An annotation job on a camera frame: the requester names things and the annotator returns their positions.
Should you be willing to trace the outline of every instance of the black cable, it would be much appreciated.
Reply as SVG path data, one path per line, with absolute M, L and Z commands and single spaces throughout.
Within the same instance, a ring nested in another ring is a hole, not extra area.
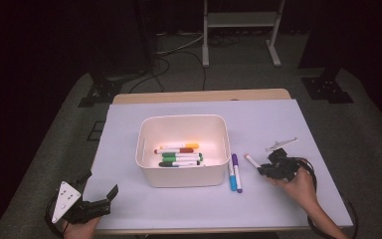
M 241 43 L 241 37 L 239 35 L 232 35 L 231 37 L 225 37 L 223 32 L 216 34 L 219 31 L 225 31 L 224 29 L 213 29 L 209 32 L 208 45 L 212 48 L 227 48 Z
M 170 49 L 170 50 L 167 50 L 167 51 L 164 51 L 164 52 L 157 52 L 157 55 L 159 55 L 159 56 L 168 55 L 170 53 L 179 51 L 181 49 L 189 48 L 189 47 L 195 45 L 196 43 L 200 42 L 203 39 L 203 37 L 204 36 L 201 35 L 198 38 L 196 38 L 196 39 L 194 39 L 194 40 L 192 40 L 192 41 L 190 41 L 190 42 L 188 42 L 188 43 L 186 43 L 186 44 L 184 44 L 184 45 L 182 45 L 180 47 L 176 47 L 174 49 Z
M 180 54 L 180 53 L 189 54 L 189 55 L 195 57 L 197 59 L 197 61 L 200 63 L 201 69 L 203 70 L 203 76 L 204 76 L 203 77 L 203 91 L 206 91 L 206 70 L 204 69 L 203 63 L 201 62 L 200 58 L 198 58 L 197 55 L 190 53 L 190 52 L 172 52 L 172 53 L 166 54 L 165 56 L 169 56 L 172 54 Z
M 159 84 L 159 87 L 161 86 L 160 81 L 157 79 L 157 77 L 160 77 L 161 75 L 165 74 L 165 73 L 169 70 L 169 68 L 170 68 L 170 64 L 169 64 L 168 61 L 166 61 L 166 60 L 164 60 L 164 59 L 161 59 L 161 58 L 158 58 L 157 60 L 160 60 L 160 61 L 165 62 L 165 63 L 167 64 L 166 69 L 165 69 L 163 72 L 161 72 L 161 73 L 159 73 L 159 74 L 157 74 L 157 75 L 153 75 L 153 74 L 152 74 L 151 77 L 146 78 L 146 79 L 143 79 L 143 80 L 139 81 L 138 83 L 136 83 L 136 84 L 129 90 L 129 92 L 128 92 L 129 94 L 131 94 L 132 91 L 133 91 L 136 87 L 138 87 L 138 86 L 141 85 L 142 83 L 144 83 L 144 82 L 146 82 L 146 81 L 148 81 L 148 80 L 151 80 L 151 79 L 153 79 L 153 78 L 156 79 L 155 81 L 156 81 L 156 83 Z
M 311 175 L 312 177 L 312 183 L 314 185 L 314 190 L 317 191 L 317 178 L 315 176 L 315 173 L 314 173 L 314 167 L 312 166 L 312 164 L 307 160 L 307 161 L 304 161 L 304 160 L 301 160 L 301 159 L 298 159 L 298 164 L 300 166 L 302 166 L 304 169 L 306 169 L 308 171 L 308 173 Z M 352 203 L 350 203 L 349 200 L 347 200 L 343 195 L 342 193 L 339 191 L 339 194 L 342 198 L 345 199 L 345 201 L 348 203 L 348 205 L 350 206 L 351 210 L 352 210 L 352 213 L 354 215 L 354 232 L 352 233 L 352 239 L 355 239 L 357 234 L 358 234 L 358 216 L 355 212 L 355 209 L 352 205 Z M 307 221 L 308 221 L 308 225 L 309 227 L 311 228 L 311 230 L 316 233 L 317 235 L 323 237 L 323 238 L 329 238 L 329 239 L 334 239 L 334 237 L 322 232 L 321 230 L 319 230 L 315 225 L 314 223 L 312 222 L 311 218 L 309 218 L 309 216 L 307 216 Z
M 151 71 L 151 76 L 154 78 L 154 80 L 156 81 L 157 85 L 159 85 L 160 92 L 164 92 L 164 86 L 160 82 L 159 77 L 155 76 L 153 71 Z
M 58 230 L 58 228 L 55 226 L 55 224 L 52 222 L 52 218 L 51 218 L 51 215 L 49 214 L 50 211 L 51 211 L 51 207 L 52 207 L 52 204 L 54 204 L 57 199 L 58 199 L 58 194 L 59 194 L 59 191 L 57 191 L 57 193 L 55 193 L 55 195 L 51 198 L 51 200 L 49 201 L 48 203 L 48 206 L 46 207 L 46 211 L 45 211 L 45 221 L 46 221 L 46 224 L 48 225 L 48 227 L 51 229 L 51 231 L 57 235 L 58 237 L 60 238 L 64 238 L 64 233 L 61 232 L 60 230 Z
M 125 82 L 133 81 L 142 78 L 145 74 L 147 74 L 146 71 L 143 71 L 141 74 L 137 74 L 136 76 L 130 76 L 126 78 L 121 78 L 119 80 L 108 80 L 111 83 L 113 83 L 115 86 L 123 85 Z
M 62 234 L 65 234 L 65 232 L 67 231 L 68 225 L 70 225 L 69 222 L 67 222 L 67 225 L 65 226 L 64 231 L 62 232 Z
M 195 39 L 195 37 L 201 37 L 203 34 L 201 32 L 195 33 L 174 33 L 173 36 L 182 37 L 186 39 Z

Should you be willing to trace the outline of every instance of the purple marker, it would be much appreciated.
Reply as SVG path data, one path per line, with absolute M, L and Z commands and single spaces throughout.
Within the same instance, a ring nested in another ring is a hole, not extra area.
M 234 165 L 235 177 L 237 180 L 237 191 L 238 191 L 238 193 L 242 193 L 243 187 L 241 185 L 240 171 L 238 169 L 238 158 L 237 158 L 237 155 L 234 153 L 232 153 L 232 164 Z

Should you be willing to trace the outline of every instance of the gray carpet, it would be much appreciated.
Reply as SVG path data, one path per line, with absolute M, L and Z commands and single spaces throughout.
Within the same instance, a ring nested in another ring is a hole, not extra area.
M 279 68 L 271 62 L 264 43 L 267 36 L 244 37 L 236 45 L 211 48 L 205 90 L 287 89 L 297 99 L 337 188 L 356 208 L 360 223 L 358 238 L 382 238 L 382 114 L 362 84 L 345 70 L 340 71 L 337 82 L 354 104 L 312 101 L 300 79 L 316 77 L 321 69 L 297 68 L 306 38 L 278 36 L 277 50 L 283 63 Z M 159 47 L 167 50 L 187 41 L 183 37 L 162 37 Z M 201 48 L 186 51 L 201 58 Z M 203 90 L 203 70 L 195 57 L 174 54 L 164 59 L 170 68 L 158 79 L 165 92 Z M 165 68 L 165 62 L 157 61 L 154 74 Z M 125 83 L 121 92 L 128 93 L 139 81 Z M 108 104 L 78 108 L 92 82 L 88 74 L 81 77 L 61 106 L 0 221 L 0 238 L 56 238 L 43 219 L 47 202 L 61 180 L 77 179 L 91 168 L 98 142 L 87 138 L 94 123 L 105 120 L 108 109 Z M 160 87 L 156 81 L 149 80 L 133 92 L 160 92 Z M 351 228 L 345 231 L 350 234 Z M 281 239 L 318 238 L 309 230 L 278 232 L 278 235 Z M 134 237 L 97 235 L 95 238 Z

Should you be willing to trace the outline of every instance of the cable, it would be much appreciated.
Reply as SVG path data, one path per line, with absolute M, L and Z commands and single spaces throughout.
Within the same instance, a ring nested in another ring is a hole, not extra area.
M 111 83 L 113 83 L 115 86 L 123 85 L 125 82 L 133 81 L 142 78 L 145 74 L 147 74 L 146 71 L 143 71 L 141 74 L 137 74 L 136 76 L 129 76 L 120 78 L 118 80 L 108 80 Z
M 315 176 L 315 173 L 314 173 L 314 167 L 312 166 L 312 164 L 306 160 L 306 162 L 304 160 L 301 160 L 301 159 L 298 159 L 298 164 L 300 166 L 302 166 L 304 169 L 306 169 L 308 171 L 308 173 L 311 175 L 312 177 L 312 183 L 314 185 L 314 190 L 317 191 L 317 178 Z M 352 239 L 355 239 L 357 234 L 358 234 L 358 216 L 355 212 L 355 209 L 352 205 L 352 203 L 350 203 L 349 200 L 347 200 L 343 195 L 342 193 L 339 191 L 339 194 L 342 198 L 345 199 L 345 201 L 348 203 L 348 205 L 350 206 L 351 210 L 352 210 L 352 213 L 354 214 L 354 232 L 352 233 Z M 316 233 L 317 235 L 323 237 L 323 238 L 330 238 L 330 239 L 334 239 L 334 237 L 330 236 L 330 235 L 327 235 L 325 234 L 324 232 L 320 231 L 315 225 L 314 223 L 312 222 L 311 218 L 309 218 L 309 216 L 307 216 L 307 221 L 308 221 L 308 225 L 309 227 L 311 228 L 311 230 Z
M 51 211 L 52 204 L 54 204 L 58 199 L 59 191 L 55 193 L 55 195 L 51 198 L 51 200 L 48 203 L 48 206 L 46 207 L 45 211 L 45 221 L 48 227 L 51 229 L 51 231 L 57 235 L 60 238 L 64 238 L 64 233 L 58 230 L 58 228 L 55 226 L 55 224 L 52 222 L 51 215 L 49 214 Z
M 232 37 L 225 37 L 223 36 L 213 36 L 209 39 L 209 46 L 214 48 L 227 48 L 232 45 L 238 44 L 241 42 L 241 38 L 239 36 L 236 36 L 237 40 L 233 40 Z
M 195 35 L 201 35 L 202 33 L 201 32 L 177 32 L 175 33 L 174 35 L 175 36 L 179 36 L 179 37 L 184 37 L 184 38 L 194 38 Z
M 197 59 L 197 61 L 200 63 L 201 69 L 203 70 L 203 76 L 204 76 L 203 77 L 203 91 L 206 91 L 206 70 L 204 69 L 203 63 L 201 62 L 200 58 L 198 58 L 197 55 L 195 55 L 193 53 L 190 53 L 190 52 L 172 52 L 172 53 L 170 53 L 168 55 L 180 54 L 180 53 L 189 54 L 189 55 L 195 57 Z
M 65 226 L 64 231 L 62 231 L 62 234 L 65 234 L 65 232 L 67 231 L 68 225 L 70 225 L 69 222 L 67 222 L 67 225 Z
M 164 87 L 160 84 L 160 81 L 157 79 L 157 77 L 160 77 L 161 75 L 165 74 L 165 73 L 169 70 L 169 68 L 170 68 L 170 64 L 169 64 L 168 61 L 166 61 L 166 60 L 164 60 L 164 59 L 161 59 L 161 58 L 158 58 L 157 60 L 160 60 L 160 61 L 165 62 L 165 63 L 167 64 L 166 69 L 165 69 L 163 72 L 161 72 L 161 73 L 159 73 L 159 74 L 157 74 L 157 75 L 153 75 L 153 74 L 152 74 L 152 76 L 151 76 L 150 78 L 146 78 L 146 79 L 141 80 L 141 81 L 139 81 L 138 83 L 136 83 L 136 84 L 129 90 L 129 92 L 128 92 L 129 94 L 131 94 L 132 91 L 133 91 L 136 87 L 138 87 L 138 86 L 141 85 L 142 83 L 144 83 L 144 82 L 146 82 L 146 81 L 148 81 L 148 80 L 151 80 L 151 79 L 153 79 L 153 78 L 155 79 L 156 83 L 159 84 L 160 90 L 163 91 Z
M 168 51 L 164 51 L 164 52 L 157 52 L 156 54 L 157 55 L 166 55 L 166 54 L 169 54 L 169 53 L 172 53 L 172 52 L 175 52 L 175 51 L 178 51 L 178 50 L 181 50 L 181 49 L 184 49 L 184 48 L 187 48 L 189 46 L 192 46 L 193 44 L 197 43 L 198 41 L 200 41 L 201 39 L 203 38 L 203 35 L 201 35 L 200 37 L 198 37 L 197 39 L 195 40 L 192 40 L 191 42 L 188 42 L 180 47 L 177 47 L 177 48 L 174 48 L 174 49 L 171 49 L 171 50 L 168 50 Z

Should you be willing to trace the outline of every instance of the table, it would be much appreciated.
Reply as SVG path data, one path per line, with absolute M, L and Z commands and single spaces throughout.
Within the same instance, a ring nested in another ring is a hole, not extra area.
M 230 189 L 228 174 L 218 186 L 152 188 L 135 163 L 143 120 L 154 116 L 215 114 L 227 124 L 231 151 L 240 158 L 243 193 Z M 309 158 L 318 180 L 318 200 L 338 226 L 351 226 L 348 212 L 295 100 L 286 90 L 239 90 L 119 95 L 110 106 L 84 199 L 119 193 L 97 233 L 156 234 L 251 232 L 307 228 L 306 214 L 243 159 L 268 162 L 265 148 L 298 137 L 285 147 Z

